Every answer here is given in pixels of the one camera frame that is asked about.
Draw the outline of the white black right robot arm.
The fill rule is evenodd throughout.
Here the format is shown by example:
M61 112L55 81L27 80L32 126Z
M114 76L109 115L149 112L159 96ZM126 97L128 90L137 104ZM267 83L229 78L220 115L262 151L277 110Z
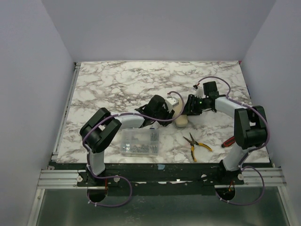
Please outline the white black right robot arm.
M253 151L259 150L269 140L269 129L262 106L248 106L222 95L215 81L206 82L203 88L194 86L201 95L189 94L183 113L187 116L201 115L205 110L222 112L234 120L234 139L229 154L222 160L226 171L237 171Z

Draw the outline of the beige umbrella case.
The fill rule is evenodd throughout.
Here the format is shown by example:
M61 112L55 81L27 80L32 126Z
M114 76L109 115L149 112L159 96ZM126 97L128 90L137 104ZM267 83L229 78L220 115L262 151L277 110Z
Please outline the beige umbrella case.
M180 99L179 103L173 107L174 110L174 118L177 117L179 115L179 113L182 110L182 101ZM177 119L174 120L175 126L178 128L185 128L188 124L188 118L187 115L180 115Z

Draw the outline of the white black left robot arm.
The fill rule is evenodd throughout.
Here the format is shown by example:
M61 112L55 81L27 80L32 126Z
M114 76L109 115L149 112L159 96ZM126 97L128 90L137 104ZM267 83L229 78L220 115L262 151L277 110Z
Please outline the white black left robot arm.
M167 126L174 116L173 108L179 104L175 97L155 95L151 100L128 113L111 113L100 108L80 129L83 146L87 149L87 168L99 176L105 170L104 151L119 130L143 128L158 122Z

